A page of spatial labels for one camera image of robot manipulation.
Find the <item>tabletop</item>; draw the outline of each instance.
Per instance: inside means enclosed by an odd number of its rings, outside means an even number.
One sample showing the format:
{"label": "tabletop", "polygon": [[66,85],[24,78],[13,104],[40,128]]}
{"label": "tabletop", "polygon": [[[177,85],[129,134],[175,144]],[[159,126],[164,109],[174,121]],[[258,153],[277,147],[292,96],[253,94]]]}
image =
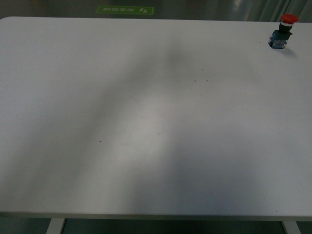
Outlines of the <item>tabletop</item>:
{"label": "tabletop", "polygon": [[312,220],[312,24],[0,20],[0,215]]}

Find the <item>gray floor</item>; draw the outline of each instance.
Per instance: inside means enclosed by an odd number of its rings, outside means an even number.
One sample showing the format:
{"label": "gray floor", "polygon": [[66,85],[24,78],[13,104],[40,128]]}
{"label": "gray floor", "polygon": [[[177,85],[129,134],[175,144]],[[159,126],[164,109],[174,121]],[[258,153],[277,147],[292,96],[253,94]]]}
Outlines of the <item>gray floor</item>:
{"label": "gray floor", "polygon": [[[100,5],[149,6],[154,14],[96,13]],[[0,19],[9,16],[280,21],[284,13],[312,22],[311,0],[0,0]]]}
{"label": "gray floor", "polygon": [[[0,234],[45,234],[48,218],[0,218]],[[297,222],[312,234],[311,222]],[[284,234],[280,222],[68,219],[63,234]]]}

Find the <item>red button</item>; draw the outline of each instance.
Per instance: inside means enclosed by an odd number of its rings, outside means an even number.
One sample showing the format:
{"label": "red button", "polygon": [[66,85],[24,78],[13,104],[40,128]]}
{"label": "red button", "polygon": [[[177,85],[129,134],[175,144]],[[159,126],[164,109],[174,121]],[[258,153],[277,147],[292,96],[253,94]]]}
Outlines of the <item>red button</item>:
{"label": "red button", "polygon": [[293,24],[298,21],[298,17],[291,14],[284,14],[282,15],[282,20],[284,23]]}

